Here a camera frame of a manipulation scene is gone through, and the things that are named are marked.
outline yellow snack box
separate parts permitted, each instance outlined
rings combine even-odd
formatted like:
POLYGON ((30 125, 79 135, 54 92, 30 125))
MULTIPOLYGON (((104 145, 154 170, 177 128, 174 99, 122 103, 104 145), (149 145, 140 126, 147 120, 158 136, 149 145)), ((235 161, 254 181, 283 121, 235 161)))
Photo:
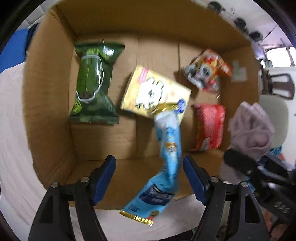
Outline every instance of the yellow snack box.
POLYGON ((120 108, 152 118, 159 103, 176 103, 180 108, 179 123, 186 110, 191 90, 150 69, 137 65, 129 80, 120 108))

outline chair backrest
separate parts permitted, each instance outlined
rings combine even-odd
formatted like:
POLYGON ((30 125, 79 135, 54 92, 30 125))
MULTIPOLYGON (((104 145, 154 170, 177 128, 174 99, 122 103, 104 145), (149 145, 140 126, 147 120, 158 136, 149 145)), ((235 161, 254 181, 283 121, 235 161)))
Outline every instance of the chair backrest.
POLYGON ((282 145, 287 137, 289 110, 285 101, 275 95, 260 95, 259 104, 274 124, 275 133, 271 139, 272 148, 282 145))
POLYGON ((295 86, 294 86, 294 82, 292 80, 292 77, 289 74, 273 74, 273 75, 268 74, 268 79, 269 79, 269 81, 268 81, 268 93, 269 94, 278 95, 278 96, 281 96, 281 97, 283 97, 285 99, 289 99, 289 100, 294 99, 295 86), (279 77, 287 77, 288 82, 275 81, 275 79, 279 78, 279 77), (284 95, 275 93, 274 89, 288 91, 289 96, 284 96, 284 95))

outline red snack package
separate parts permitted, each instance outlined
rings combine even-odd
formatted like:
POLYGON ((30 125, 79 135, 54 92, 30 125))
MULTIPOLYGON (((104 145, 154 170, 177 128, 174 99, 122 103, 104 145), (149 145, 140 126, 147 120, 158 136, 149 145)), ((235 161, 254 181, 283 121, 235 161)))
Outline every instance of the red snack package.
POLYGON ((190 151, 215 149, 221 146, 225 107, 217 104, 194 104, 196 111, 196 144, 190 151))

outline metal screw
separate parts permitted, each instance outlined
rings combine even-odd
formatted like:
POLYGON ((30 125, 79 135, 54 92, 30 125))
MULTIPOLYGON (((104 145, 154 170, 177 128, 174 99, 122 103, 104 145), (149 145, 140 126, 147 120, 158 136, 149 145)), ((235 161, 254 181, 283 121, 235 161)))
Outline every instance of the metal screw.
POLYGON ((283 211, 283 213, 288 213, 290 211, 289 207, 286 207, 285 210, 283 211))
POLYGON ((219 179, 217 177, 211 177, 211 182, 217 183, 219 179))
POLYGON ((82 183, 87 183, 89 181, 89 178, 88 177, 83 177, 83 178, 80 179, 80 181, 82 183))
POLYGON ((242 182, 241 185, 244 187, 244 188, 247 188, 249 186, 249 184, 247 184, 246 182, 242 182))
POLYGON ((276 202, 276 203, 274 204, 274 207, 280 207, 281 205, 282 205, 281 202, 276 202))
POLYGON ((59 184, 58 184, 57 182, 54 182, 54 183, 51 184, 51 187, 52 187, 52 188, 56 188, 58 185, 59 185, 59 184))

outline white bed sheet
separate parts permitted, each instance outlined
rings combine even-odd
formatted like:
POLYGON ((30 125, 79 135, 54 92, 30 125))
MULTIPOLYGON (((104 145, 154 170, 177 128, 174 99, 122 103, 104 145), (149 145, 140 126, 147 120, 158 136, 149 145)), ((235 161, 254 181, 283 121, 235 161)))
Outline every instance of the white bed sheet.
MULTIPOLYGON (((25 63, 0 74, 0 209, 21 241, 28 239, 30 226, 46 192, 33 169, 22 112, 22 83, 25 63)), ((118 214, 118 210, 96 210, 109 241, 159 240, 196 227, 204 206, 194 195, 173 201, 147 226, 118 214)), ((70 208, 76 240, 83 240, 76 210, 70 208)))

